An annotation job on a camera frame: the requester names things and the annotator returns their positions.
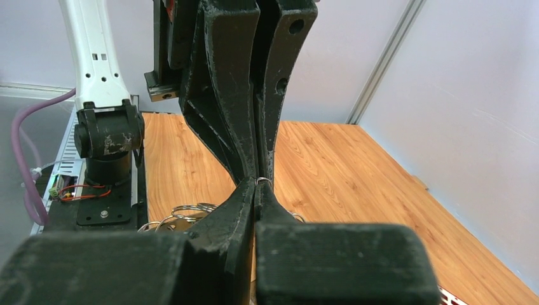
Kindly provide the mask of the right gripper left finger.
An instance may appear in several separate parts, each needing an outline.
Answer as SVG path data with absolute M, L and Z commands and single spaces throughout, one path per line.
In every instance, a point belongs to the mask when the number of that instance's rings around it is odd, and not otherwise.
M 1 270 L 2 304 L 248 304 L 256 183 L 185 232 L 52 232 Z

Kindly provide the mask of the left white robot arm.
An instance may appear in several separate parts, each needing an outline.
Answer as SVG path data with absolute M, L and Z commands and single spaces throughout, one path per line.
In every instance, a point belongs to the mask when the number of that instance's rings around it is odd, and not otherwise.
M 76 147 L 104 161 L 135 152 L 143 120 L 120 72 L 105 1 L 61 1 L 76 68 Z M 176 98 L 193 133 L 230 174 L 273 180 L 292 70 L 314 1 L 155 1 L 153 101 Z

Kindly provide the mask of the large grey toothed keyring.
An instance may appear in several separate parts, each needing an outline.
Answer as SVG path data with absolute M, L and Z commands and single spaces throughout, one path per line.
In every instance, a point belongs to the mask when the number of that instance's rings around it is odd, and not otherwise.
M 212 213 L 217 207 L 218 205 L 212 203 L 179 205 L 173 207 L 169 216 L 162 218 L 162 220 L 148 222 L 138 228 L 137 231 L 158 232 L 161 228 L 169 231 L 184 231 Z

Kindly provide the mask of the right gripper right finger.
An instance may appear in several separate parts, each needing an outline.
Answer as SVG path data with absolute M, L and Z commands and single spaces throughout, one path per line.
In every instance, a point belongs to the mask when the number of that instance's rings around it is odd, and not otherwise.
M 419 236 L 391 223 L 301 222 L 256 185 L 259 304 L 439 304 Z

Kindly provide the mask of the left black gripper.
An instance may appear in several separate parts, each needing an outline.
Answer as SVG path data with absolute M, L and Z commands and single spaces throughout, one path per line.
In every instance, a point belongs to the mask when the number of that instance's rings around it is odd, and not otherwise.
M 256 174 L 254 126 L 258 176 L 274 180 L 283 101 L 317 15 L 314 1 L 153 1 L 150 100 L 178 97 L 182 82 L 186 123 L 235 184 Z

